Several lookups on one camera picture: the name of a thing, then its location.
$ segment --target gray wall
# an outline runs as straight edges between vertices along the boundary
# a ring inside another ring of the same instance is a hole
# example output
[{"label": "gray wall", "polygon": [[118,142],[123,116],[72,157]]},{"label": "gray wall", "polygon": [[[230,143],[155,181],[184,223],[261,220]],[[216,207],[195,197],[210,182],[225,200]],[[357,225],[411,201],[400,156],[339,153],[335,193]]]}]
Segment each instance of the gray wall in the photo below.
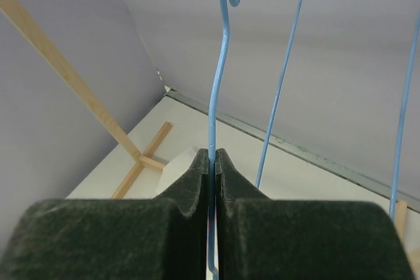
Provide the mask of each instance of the gray wall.
[{"label": "gray wall", "polygon": [[[126,0],[167,85],[207,103],[219,57],[218,0]],[[242,0],[219,109],[266,130],[297,0]],[[304,0],[273,134],[389,183],[419,0]],[[401,190],[420,198],[420,49]]]},{"label": "gray wall", "polygon": [[[130,131],[164,93],[123,0],[20,0]],[[116,145],[0,14],[0,252],[26,207],[65,197]]]}]

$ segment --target balsa wood strip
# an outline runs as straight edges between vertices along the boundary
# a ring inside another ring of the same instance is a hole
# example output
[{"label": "balsa wood strip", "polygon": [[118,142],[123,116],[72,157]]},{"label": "balsa wood strip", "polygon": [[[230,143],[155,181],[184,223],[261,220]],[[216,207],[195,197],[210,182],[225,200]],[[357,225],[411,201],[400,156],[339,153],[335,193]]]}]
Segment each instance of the balsa wood strip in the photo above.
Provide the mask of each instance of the balsa wood strip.
[{"label": "balsa wood strip", "polygon": [[[170,123],[164,123],[163,126],[160,128],[159,132],[157,132],[156,136],[146,148],[146,151],[144,152],[143,156],[151,158],[171,129],[172,125]],[[133,183],[138,178],[139,174],[142,172],[143,169],[143,163],[136,163],[126,175],[124,180],[120,183],[120,185],[118,186],[117,190],[114,192],[111,198],[124,198],[125,194],[129,191],[130,187],[133,185]]]},{"label": "balsa wood strip", "polygon": [[401,241],[404,238],[404,230],[406,227],[406,215],[407,215],[407,201],[399,200],[396,204],[394,225]]},{"label": "balsa wood strip", "polygon": [[36,48],[83,103],[93,112],[109,133],[121,144],[136,161],[155,169],[162,169],[161,163],[144,158],[124,130],[117,124],[111,113],[104,107],[92,90],[83,82],[70,63],[62,56],[54,43],[47,37],[35,20],[18,0],[0,0],[0,10],[16,26],[22,35]]}]

